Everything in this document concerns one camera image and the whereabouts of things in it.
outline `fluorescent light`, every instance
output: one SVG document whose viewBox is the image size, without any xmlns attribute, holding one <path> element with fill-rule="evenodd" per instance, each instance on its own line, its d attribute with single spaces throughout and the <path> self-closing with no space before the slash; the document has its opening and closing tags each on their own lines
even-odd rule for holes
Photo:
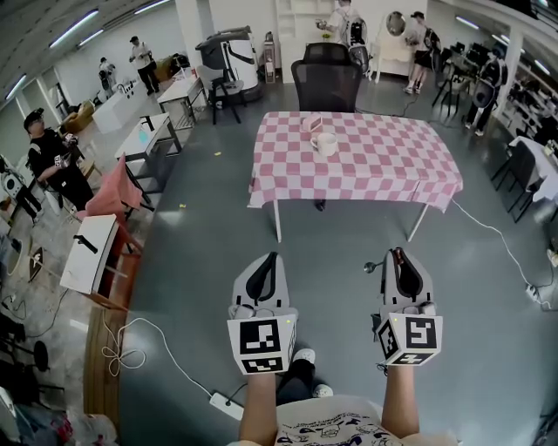
<svg viewBox="0 0 558 446">
<path fill-rule="evenodd" d="M 467 26 L 470 26 L 471 28 L 474 28 L 475 30 L 477 30 L 479 28 L 476 24 L 474 24 L 472 22 L 469 22 L 468 20 L 465 20 L 465 18 L 463 18 L 463 17 L 456 16 L 455 20 L 457 20 L 458 22 L 461 22 L 463 24 L 466 24 Z"/>
<path fill-rule="evenodd" d="M 535 60 L 534 64 L 537 65 L 547 76 L 550 76 L 550 71 L 548 70 L 548 68 L 546 66 L 541 64 L 541 62 L 539 62 L 538 60 Z"/>
<path fill-rule="evenodd" d="M 140 10 L 135 11 L 134 14 L 140 14 L 144 10 L 150 10 L 150 9 L 154 8 L 155 6 L 159 6 L 160 4 L 164 4 L 166 2 L 168 2 L 168 0 L 160 0 L 160 2 L 150 4 L 149 6 L 146 6 L 145 8 L 141 8 Z"/>
<path fill-rule="evenodd" d="M 78 46 L 83 46 L 85 45 L 87 42 L 89 42 L 90 40 L 94 39 L 96 36 L 98 36 L 101 32 L 103 32 L 104 30 L 98 30 L 95 34 L 91 34 L 86 40 L 82 40 Z"/>
<path fill-rule="evenodd" d="M 74 24 L 67 32 L 65 32 L 62 36 L 60 36 L 59 38 L 57 38 L 54 42 L 51 43 L 51 45 L 49 46 L 49 48 L 52 48 L 55 45 L 58 45 L 60 42 L 62 42 L 65 38 L 67 38 L 68 36 L 70 36 L 70 34 L 72 34 L 78 27 L 80 27 L 82 24 L 84 24 L 85 22 L 87 22 L 90 18 L 95 17 L 97 14 L 99 13 L 99 10 L 92 10 L 89 14 L 87 14 L 84 18 L 82 18 L 79 22 L 77 22 L 76 24 Z"/>
<path fill-rule="evenodd" d="M 6 96 L 6 100 L 10 99 L 14 93 L 17 91 L 17 89 L 21 86 L 21 84 L 23 82 L 25 82 L 25 78 L 27 78 L 27 75 L 24 74 L 18 81 L 17 83 L 14 85 L 14 88 L 11 89 L 11 91 L 8 93 L 8 96 Z"/>
<path fill-rule="evenodd" d="M 507 42 L 506 42 L 504 39 L 502 39 L 501 37 L 498 37 L 498 36 L 496 36 L 495 34 L 493 34 L 493 35 L 492 35 L 492 38 L 495 39 L 495 40 L 498 40 L 498 42 L 500 42 L 501 44 L 507 46 Z"/>
</svg>

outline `black trousers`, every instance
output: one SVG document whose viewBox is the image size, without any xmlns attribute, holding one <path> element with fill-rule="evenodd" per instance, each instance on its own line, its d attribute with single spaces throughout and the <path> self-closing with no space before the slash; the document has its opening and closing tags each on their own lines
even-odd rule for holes
<svg viewBox="0 0 558 446">
<path fill-rule="evenodd" d="M 157 79 L 157 76 L 155 76 L 155 68 L 157 68 L 157 64 L 152 62 L 148 66 L 138 70 L 139 77 L 146 85 L 148 93 L 159 91 L 159 80 Z"/>
<path fill-rule="evenodd" d="M 494 104 L 496 103 L 496 98 L 498 97 L 498 91 L 494 94 L 494 98 L 490 101 L 490 104 L 485 107 L 485 110 L 482 112 L 479 118 L 479 122 L 477 123 L 477 129 L 483 131 L 485 125 L 487 124 L 488 120 L 490 119 L 490 113 L 492 113 L 492 109 Z M 471 108 L 469 109 L 469 114 L 467 115 L 467 123 L 472 124 L 474 121 L 475 116 L 477 116 L 477 111 L 479 107 L 475 104 L 471 104 Z"/>
<path fill-rule="evenodd" d="M 309 400 L 314 390 L 315 372 L 316 367 L 311 362 L 304 359 L 292 362 L 277 388 L 277 406 Z"/>
<path fill-rule="evenodd" d="M 17 193 L 16 201 L 23 209 L 25 209 L 32 219 L 35 219 L 35 217 L 37 217 L 37 213 L 41 210 L 41 204 L 25 186 Z"/>
<path fill-rule="evenodd" d="M 93 191 L 79 168 L 75 165 L 64 170 L 65 180 L 61 187 L 56 187 L 58 193 L 62 193 L 78 211 L 85 210 L 87 201 L 93 198 Z"/>
</svg>

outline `pillar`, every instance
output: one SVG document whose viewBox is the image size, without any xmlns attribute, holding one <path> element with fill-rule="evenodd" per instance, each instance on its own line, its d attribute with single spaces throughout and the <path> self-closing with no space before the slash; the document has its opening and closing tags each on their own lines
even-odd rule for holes
<svg viewBox="0 0 558 446">
<path fill-rule="evenodd" d="M 197 0 L 175 0 L 176 11 L 186 53 L 192 67 L 201 65 L 201 54 L 195 47 L 205 40 L 202 29 L 202 17 Z"/>
<path fill-rule="evenodd" d="M 517 67 L 521 58 L 521 47 L 523 46 L 523 33 L 517 28 L 512 27 L 509 35 L 509 46 L 506 53 L 507 65 L 507 83 L 502 85 L 500 89 L 500 97 L 498 98 L 498 108 L 494 112 L 495 117 L 499 117 L 506 107 L 507 95 L 514 86 Z"/>
</svg>

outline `white desk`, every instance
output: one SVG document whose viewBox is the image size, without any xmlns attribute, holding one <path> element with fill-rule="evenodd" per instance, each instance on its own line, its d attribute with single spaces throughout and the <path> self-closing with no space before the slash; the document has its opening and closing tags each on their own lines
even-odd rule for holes
<svg viewBox="0 0 558 446">
<path fill-rule="evenodd" d="M 536 173 L 538 173 L 539 178 L 543 179 L 541 187 L 533 195 L 533 201 L 540 201 L 541 199 L 554 200 L 558 196 L 558 165 L 544 152 L 544 145 L 540 145 L 532 139 L 520 136 L 509 143 L 509 145 L 516 146 L 519 141 L 523 142 L 533 154 L 534 162 L 536 163 Z"/>
<path fill-rule="evenodd" d="M 99 290 L 101 275 L 118 228 L 116 215 L 84 219 L 78 235 L 83 235 L 98 251 L 94 253 L 86 245 L 74 240 L 60 280 L 62 287 L 83 294 L 93 294 Z"/>
<path fill-rule="evenodd" d="M 161 111 L 165 112 L 165 103 L 180 101 L 182 107 L 184 108 L 184 116 L 178 121 L 175 126 L 175 130 L 185 130 L 194 127 L 196 123 L 194 107 L 192 104 L 203 94 L 206 103 L 208 98 L 206 96 L 206 91 L 203 88 L 201 79 L 191 75 L 189 78 L 185 78 L 186 73 L 179 71 L 173 76 L 173 83 L 167 90 L 159 96 L 157 102 L 159 103 Z M 192 119 L 193 124 L 188 121 L 188 116 Z"/>
<path fill-rule="evenodd" d="M 122 128 L 146 102 L 146 95 L 146 87 L 138 81 L 126 92 L 116 91 L 93 113 L 99 131 L 105 134 Z"/>
<path fill-rule="evenodd" d="M 150 158 L 153 148 L 165 142 L 173 142 L 176 146 L 176 152 L 165 153 L 165 158 L 173 157 L 179 155 L 182 152 L 182 147 L 180 141 L 176 136 L 174 131 L 173 123 L 169 117 L 168 113 L 163 113 L 160 115 L 154 115 L 149 117 L 153 125 L 153 130 L 150 131 L 149 125 L 146 123 L 146 118 L 142 118 L 139 123 L 132 129 L 128 137 L 122 143 L 120 148 L 114 153 L 114 158 L 120 159 L 120 157 L 126 157 L 126 171 L 132 182 L 142 191 L 143 197 L 148 204 L 152 204 L 151 200 L 147 195 L 152 193 L 162 193 L 164 189 L 165 180 L 159 175 L 159 169 L 154 164 L 154 161 Z M 163 137 L 165 129 L 168 129 L 170 137 Z M 147 139 L 142 141 L 140 139 L 140 129 L 143 129 L 147 135 Z M 130 169 L 128 163 L 140 162 L 142 166 L 147 167 L 148 172 L 145 174 L 134 174 Z M 157 180 L 158 188 L 150 191 L 145 191 L 138 180 L 154 178 Z"/>
</svg>

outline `cup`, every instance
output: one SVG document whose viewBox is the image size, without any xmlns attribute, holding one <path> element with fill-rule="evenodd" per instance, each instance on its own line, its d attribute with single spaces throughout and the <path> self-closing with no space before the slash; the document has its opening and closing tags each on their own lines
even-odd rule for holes
<svg viewBox="0 0 558 446">
<path fill-rule="evenodd" d="M 322 125 L 322 117 L 320 115 L 310 115 L 303 120 L 303 130 L 308 133 L 315 132 Z"/>
<path fill-rule="evenodd" d="M 339 144 L 337 137 L 331 133 L 320 133 L 317 138 L 312 138 L 310 143 L 317 149 L 323 157 L 330 157 L 337 153 Z"/>
</svg>

